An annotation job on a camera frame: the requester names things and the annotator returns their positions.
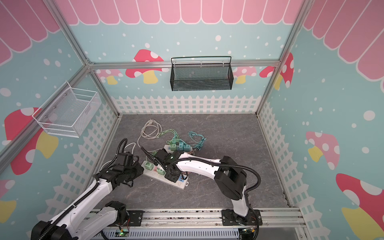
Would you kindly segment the large white colourful power strip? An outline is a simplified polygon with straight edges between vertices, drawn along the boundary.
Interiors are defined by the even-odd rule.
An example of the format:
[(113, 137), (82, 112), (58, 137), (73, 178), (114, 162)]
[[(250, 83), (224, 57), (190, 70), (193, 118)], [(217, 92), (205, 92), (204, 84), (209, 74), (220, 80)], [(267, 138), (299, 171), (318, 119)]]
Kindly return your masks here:
[(188, 182), (188, 178), (186, 178), (186, 179), (184, 180), (183, 177), (180, 176), (180, 177), (179, 177), (179, 180), (178, 180), (176, 183), (172, 183), (172, 182), (170, 182), (170, 181), (168, 181), (168, 180), (165, 179), (165, 175), (162, 176), (162, 175), (159, 175), (159, 174), (156, 172), (156, 169), (157, 169), (157, 168), (161, 168), (161, 167), (157, 167), (156, 165), (154, 165), (154, 164), (152, 163), (152, 164), (154, 165), (154, 168), (153, 168), (152, 171), (148, 171), (148, 170), (146, 170), (145, 167), (144, 167), (144, 163), (145, 163), (145, 162), (148, 162), (148, 161), (144, 161), (144, 162), (142, 163), (142, 167), (144, 168), (144, 172), (143, 172), (143, 174), (144, 174), (145, 176), (150, 177), (150, 178), (152, 178), (153, 180), (157, 180), (157, 181), (160, 181), (160, 182), (162, 182), (162, 183), (166, 183), (166, 184), (171, 185), (171, 186), (173, 186), (173, 187), (176, 187), (176, 188), (178, 188), (178, 189), (182, 189), (182, 190), (184, 190), (185, 187), (188, 186), (188, 184), (189, 184), (189, 182)]

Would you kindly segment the green plug adapter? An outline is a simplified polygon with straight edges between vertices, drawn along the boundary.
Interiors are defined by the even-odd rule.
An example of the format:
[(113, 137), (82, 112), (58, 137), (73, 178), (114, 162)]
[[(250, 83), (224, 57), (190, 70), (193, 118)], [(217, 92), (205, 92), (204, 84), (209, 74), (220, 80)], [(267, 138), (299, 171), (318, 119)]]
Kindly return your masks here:
[(152, 163), (150, 163), (150, 162), (145, 162), (144, 163), (144, 167), (145, 167), (146, 170), (152, 171), (153, 168), (154, 168), (154, 165)]
[(171, 145), (170, 145), (170, 150), (171, 150), (171, 151), (176, 151), (177, 148), (178, 148), (178, 147), (177, 147), (176, 144), (171, 144)]
[(162, 176), (164, 176), (164, 175), (166, 174), (166, 172), (165, 172), (163, 169), (161, 169), (161, 168), (157, 168), (157, 169), (156, 169), (156, 172), (157, 172), (159, 175), (162, 175)]

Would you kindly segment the small white blue power strip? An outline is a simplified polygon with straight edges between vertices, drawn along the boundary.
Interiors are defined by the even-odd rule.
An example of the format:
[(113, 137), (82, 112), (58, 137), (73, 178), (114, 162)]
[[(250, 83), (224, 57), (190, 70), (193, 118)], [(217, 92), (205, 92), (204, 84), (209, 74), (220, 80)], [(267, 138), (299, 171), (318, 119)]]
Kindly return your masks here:
[(190, 153), (193, 151), (193, 148), (190, 145), (184, 143), (164, 145), (164, 149), (168, 153), (173, 153), (174, 151), (184, 151), (186, 153)]

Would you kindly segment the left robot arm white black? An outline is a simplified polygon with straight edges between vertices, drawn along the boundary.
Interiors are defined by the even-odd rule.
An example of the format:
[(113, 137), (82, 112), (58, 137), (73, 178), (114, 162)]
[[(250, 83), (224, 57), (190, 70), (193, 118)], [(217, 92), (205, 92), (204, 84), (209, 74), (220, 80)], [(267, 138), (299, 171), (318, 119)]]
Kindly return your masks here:
[(93, 178), (93, 182), (73, 203), (51, 220), (39, 221), (32, 229), (32, 240), (90, 240), (109, 225), (126, 226), (130, 220), (126, 205), (111, 201), (95, 216), (85, 218), (94, 207), (120, 185), (133, 187), (144, 173), (139, 157), (125, 152), (128, 140), (122, 139), (114, 158)]

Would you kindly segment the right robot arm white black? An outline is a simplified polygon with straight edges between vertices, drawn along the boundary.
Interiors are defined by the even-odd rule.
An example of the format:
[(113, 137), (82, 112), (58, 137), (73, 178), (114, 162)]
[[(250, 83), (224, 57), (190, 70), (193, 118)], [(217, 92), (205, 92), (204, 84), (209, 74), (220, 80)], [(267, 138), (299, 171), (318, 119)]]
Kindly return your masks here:
[(240, 240), (255, 240), (260, 231), (261, 220), (249, 203), (249, 192), (257, 189), (262, 182), (260, 174), (247, 166), (237, 164), (232, 158), (206, 159), (184, 151), (168, 153), (165, 149), (151, 154), (141, 147), (150, 162), (162, 169), (168, 182), (177, 182), (195, 173), (215, 181), (221, 193), (233, 204), (233, 216), (239, 225), (252, 227), (240, 231)]

